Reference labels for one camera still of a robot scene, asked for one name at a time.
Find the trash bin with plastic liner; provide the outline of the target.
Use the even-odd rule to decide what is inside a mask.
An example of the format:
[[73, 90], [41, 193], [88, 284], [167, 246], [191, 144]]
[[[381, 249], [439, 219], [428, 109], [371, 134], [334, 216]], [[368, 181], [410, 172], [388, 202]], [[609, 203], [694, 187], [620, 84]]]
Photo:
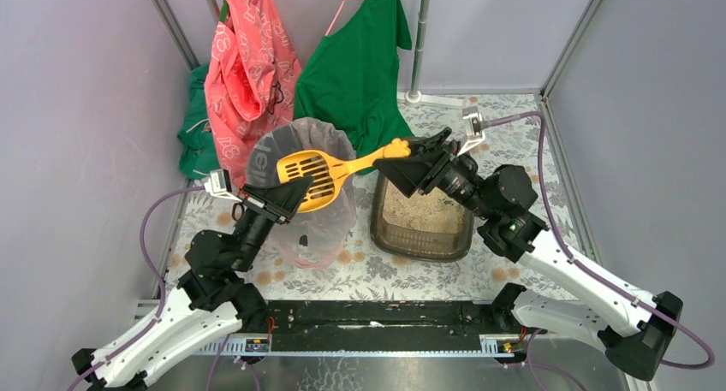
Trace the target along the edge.
[[[247, 184], [273, 187], [280, 184], [277, 162], [288, 154], [308, 149], [324, 151], [341, 160], [356, 153], [346, 134], [332, 124], [304, 117], [265, 134], [252, 148], [247, 161]], [[276, 225], [266, 245], [287, 263], [299, 268], [322, 269], [342, 252], [358, 215], [352, 181], [322, 210], [300, 213], [287, 224]]]

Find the yellow litter scoop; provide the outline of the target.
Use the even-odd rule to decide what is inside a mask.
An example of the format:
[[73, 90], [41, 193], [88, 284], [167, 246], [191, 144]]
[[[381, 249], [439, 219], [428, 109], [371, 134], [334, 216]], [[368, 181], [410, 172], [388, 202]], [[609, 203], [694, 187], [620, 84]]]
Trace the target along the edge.
[[350, 175], [370, 169], [378, 159], [409, 157], [410, 154], [411, 149], [406, 140], [393, 139], [366, 156], [347, 161], [320, 150], [297, 151], [282, 157], [276, 169], [281, 183], [312, 177], [312, 184], [298, 209], [299, 213], [307, 213], [331, 204]]

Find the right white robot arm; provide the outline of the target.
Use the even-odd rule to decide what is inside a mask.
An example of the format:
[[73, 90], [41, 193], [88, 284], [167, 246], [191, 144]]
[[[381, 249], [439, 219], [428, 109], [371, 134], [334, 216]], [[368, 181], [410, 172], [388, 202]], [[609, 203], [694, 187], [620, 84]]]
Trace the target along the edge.
[[517, 323], [566, 335], [600, 352], [626, 374], [650, 381], [675, 336], [682, 300], [671, 292], [636, 287], [563, 242], [555, 223], [534, 215], [538, 195], [520, 165], [490, 175], [449, 141], [449, 130], [412, 142], [393, 141], [375, 168], [402, 194], [437, 189], [482, 220], [478, 234], [495, 255], [538, 272], [575, 296], [548, 300], [521, 285], [506, 285], [494, 306]]

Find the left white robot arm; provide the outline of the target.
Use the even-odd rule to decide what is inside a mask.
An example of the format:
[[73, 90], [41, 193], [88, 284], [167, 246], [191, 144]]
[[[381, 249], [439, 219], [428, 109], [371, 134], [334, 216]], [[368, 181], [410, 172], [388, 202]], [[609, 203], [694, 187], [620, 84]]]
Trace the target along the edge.
[[233, 232], [199, 231], [185, 255], [188, 271], [173, 287], [157, 278], [160, 299], [152, 311], [106, 346], [73, 355], [77, 377], [70, 388], [86, 381], [91, 390], [146, 390], [216, 338], [267, 328], [265, 299], [239, 274], [252, 268], [273, 227], [294, 217], [311, 185], [305, 176], [276, 187], [245, 185], [236, 193], [228, 171], [212, 171], [194, 189], [242, 208]]

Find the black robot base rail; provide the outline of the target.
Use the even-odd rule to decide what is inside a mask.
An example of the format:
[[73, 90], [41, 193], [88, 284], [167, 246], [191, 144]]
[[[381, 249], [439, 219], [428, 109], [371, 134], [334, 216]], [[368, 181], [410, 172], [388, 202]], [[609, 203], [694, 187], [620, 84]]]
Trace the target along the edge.
[[522, 327], [473, 301], [271, 300], [238, 335], [271, 341], [274, 352], [468, 352], [483, 335], [516, 341]]

